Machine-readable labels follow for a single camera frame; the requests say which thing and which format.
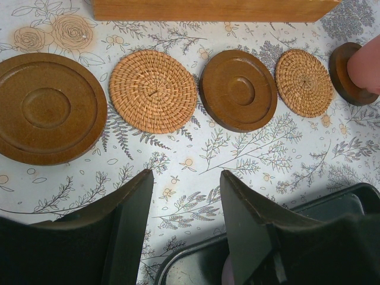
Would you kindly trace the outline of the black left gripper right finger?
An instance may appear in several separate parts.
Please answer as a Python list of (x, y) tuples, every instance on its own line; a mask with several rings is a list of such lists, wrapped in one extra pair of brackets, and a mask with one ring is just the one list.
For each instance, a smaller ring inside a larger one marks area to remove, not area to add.
[(236, 284), (378, 284), (379, 213), (305, 217), (220, 176)]

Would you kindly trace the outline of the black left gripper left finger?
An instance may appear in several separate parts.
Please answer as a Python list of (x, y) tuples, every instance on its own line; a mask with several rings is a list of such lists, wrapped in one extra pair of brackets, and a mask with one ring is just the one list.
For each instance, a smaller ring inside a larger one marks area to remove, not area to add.
[(135, 284), (153, 184), (145, 169), (55, 221), (1, 218), (1, 283)]

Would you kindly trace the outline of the dark wooden coaster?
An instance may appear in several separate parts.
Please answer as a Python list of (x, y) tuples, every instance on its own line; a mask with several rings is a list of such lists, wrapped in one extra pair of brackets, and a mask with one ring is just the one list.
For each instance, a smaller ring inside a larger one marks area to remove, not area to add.
[(355, 106), (369, 105), (379, 97), (367, 89), (358, 87), (349, 77), (347, 63), (361, 47), (357, 43), (345, 43), (334, 49), (329, 59), (329, 73), (333, 86), (345, 101)]
[(107, 100), (96, 77), (50, 53), (1, 62), (1, 154), (39, 166), (70, 162), (99, 140)]
[(277, 108), (277, 88), (267, 67), (242, 50), (225, 50), (205, 66), (199, 93), (208, 114), (233, 132), (266, 126)]

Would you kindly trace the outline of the woven rattan coaster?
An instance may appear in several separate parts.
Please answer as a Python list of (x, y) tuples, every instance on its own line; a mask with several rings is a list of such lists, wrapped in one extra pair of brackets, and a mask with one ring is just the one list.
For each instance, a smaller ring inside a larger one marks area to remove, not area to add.
[(167, 134), (191, 119), (198, 92), (193, 76), (176, 59), (156, 50), (139, 50), (115, 65), (109, 96), (131, 126)]
[(334, 95), (325, 66), (300, 49), (290, 49), (280, 56), (275, 68), (275, 83), (285, 105), (306, 118), (322, 115)]

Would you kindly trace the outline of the pink cup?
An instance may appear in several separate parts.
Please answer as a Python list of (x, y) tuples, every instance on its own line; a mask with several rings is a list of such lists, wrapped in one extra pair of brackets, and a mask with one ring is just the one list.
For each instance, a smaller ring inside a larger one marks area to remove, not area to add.
[(379, 36), (362, 46), (347, 63), (351, 81), (359, 88), (379, 95)]

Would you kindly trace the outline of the purple cup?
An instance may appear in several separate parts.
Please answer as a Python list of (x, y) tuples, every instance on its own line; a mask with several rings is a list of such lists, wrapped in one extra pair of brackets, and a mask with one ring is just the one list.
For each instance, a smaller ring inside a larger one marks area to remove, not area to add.
[(234, 285), (235, 280), (233, 276), (233, 268), (232, 268), (232, 260), (231, 256), (228, 255), (226, 258), (224, 265), (223, 265), (223, 270), (221, 274), (221, 284), (222, 285)]

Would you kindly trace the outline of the black serving tray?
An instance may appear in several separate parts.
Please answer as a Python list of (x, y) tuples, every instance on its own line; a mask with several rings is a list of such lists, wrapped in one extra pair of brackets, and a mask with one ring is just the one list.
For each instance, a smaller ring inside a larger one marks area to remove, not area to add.
[[(292, 208), (305, 217), (329, 221), (345, 214), (378, 214), (379, 191), (358, 183)], [(175, 250), (159, 268), (155, 284), (221, 284), (229, 255), (226, 230), (204, 241)]]

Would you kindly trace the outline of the wooden compartment tray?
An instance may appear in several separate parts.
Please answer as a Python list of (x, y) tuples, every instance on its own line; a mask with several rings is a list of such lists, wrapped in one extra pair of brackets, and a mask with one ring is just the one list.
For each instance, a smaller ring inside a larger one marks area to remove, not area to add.
[(96, 20), (315, 22), (339, 5), (323, 0), (91, 1)]

